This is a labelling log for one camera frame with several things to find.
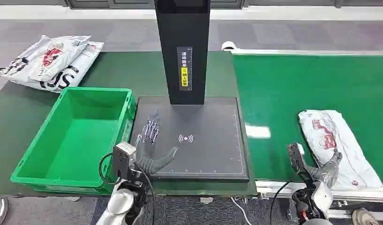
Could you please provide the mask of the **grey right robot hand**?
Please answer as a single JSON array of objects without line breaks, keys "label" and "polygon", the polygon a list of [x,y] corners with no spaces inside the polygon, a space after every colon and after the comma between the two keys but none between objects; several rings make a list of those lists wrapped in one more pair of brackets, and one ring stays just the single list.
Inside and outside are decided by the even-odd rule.
[{"label": "grey right robot hand", "polygon": [[319,168],[310,167],[308,169],[312,178],[320,180],[323,182],[329,189],[335,185],[338,174],[339,174],[339,163],[342,160],[342,153],[339,152],[336,148],[330,160],[320,166]]}]

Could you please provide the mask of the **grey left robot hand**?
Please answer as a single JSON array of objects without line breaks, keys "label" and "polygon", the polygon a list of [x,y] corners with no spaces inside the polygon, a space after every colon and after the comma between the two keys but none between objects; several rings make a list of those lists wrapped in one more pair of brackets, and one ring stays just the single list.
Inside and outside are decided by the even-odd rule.
[{"label": "grey left robot hand", "polygon": [[135,148],[137,150],[138,167],[146,174],[155,174],[170,164],[176,158],[176,153],[179,150],[177,146],[172,147],[164,156],[154,158],[153,152],[156,150],[156,141],[158,140],[159,131],[161,128],[161,119],[158,110],[148,116],[142,130],[137,135]]}]

